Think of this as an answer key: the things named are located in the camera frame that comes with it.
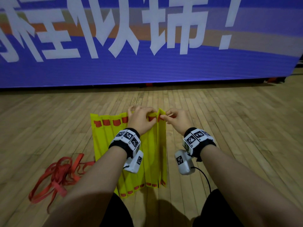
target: black shorts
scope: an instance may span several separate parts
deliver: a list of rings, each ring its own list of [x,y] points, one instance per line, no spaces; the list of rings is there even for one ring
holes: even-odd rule
[[[233,227],[243,226],[221,192],[216,189],[206,199],[201,215],[194,220],[192,226],[226,225]],[[126,206],[116,194],[113,194],[100,225],[100,227],[105,226],[134,226]]]

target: red strap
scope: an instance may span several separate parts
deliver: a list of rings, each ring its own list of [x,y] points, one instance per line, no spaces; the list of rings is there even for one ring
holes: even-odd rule
[[[45,173],[39,178],[33,190],[29,193],[28,199],[30,200],[30,202],[36,204],[52,193],[51,202],[47,207],[47,212],[49,213],[49,207],[53,203],[56,194],[59,193],[62,197],[65,197],[67,191],[64,186],[74,185],[80,180],[81,177],[75,174],[76,170],[79,173],[79,170],[82,166],[82,173],[79,174],[85,174],[84,169],[87,166],[92,166],[95,163],[80,163],[83,156],[84,154],[79,154],[74,164],[72,162],[72,158],[70,157],[63,157],[58,162],[52,163],[45,170]],[[51,176],[51,182],[39,194],[35,195],[35,192],[37,191],[40,184],[43,182],[44,179],[48,178],[49,176]]]

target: yellow agility ladder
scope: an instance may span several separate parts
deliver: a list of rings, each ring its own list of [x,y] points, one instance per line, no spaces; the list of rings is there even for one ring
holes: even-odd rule
[[[157,113],[150,113],[147,120],[157,118],[157,123],[150,131],[140,137],[143,161],[137,174],[126,170],[120,175],[115,193],[121,198],[133,195],[144,186],[159,187],[166,185],[166,123],[160,118],[165,115],[162,109]],[[116,116],[99,116],[91,114],[92,135],[96,161],[108,150],[108,146],[120,130],[127,127],[127,113]]]

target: tangled red strap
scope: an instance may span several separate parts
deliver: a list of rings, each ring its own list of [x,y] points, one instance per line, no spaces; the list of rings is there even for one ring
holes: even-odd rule
[[[29,193],[28,199],[31,203],[36,204],[53,193],[51,196],[51,202],[47,206],[47,213],[49,213],[49,207],[53,203],[56,194],[59,193],[62,197],[66,196],[66,189],[64,186],[76,184],[81,177],[75,175],[77,170],[78,174],[85,174],[84,169],[87,166],[92,166],[95,162],[80,163],[84,154],[79,154],[73,164],[73,160],[70,157],[63,157],[57,163],[52,163],[45,173],[39,178],[33,190]],[[51,176],[51,182],[45,187],[39,194],[35,195],[36,190],[42,181]]]

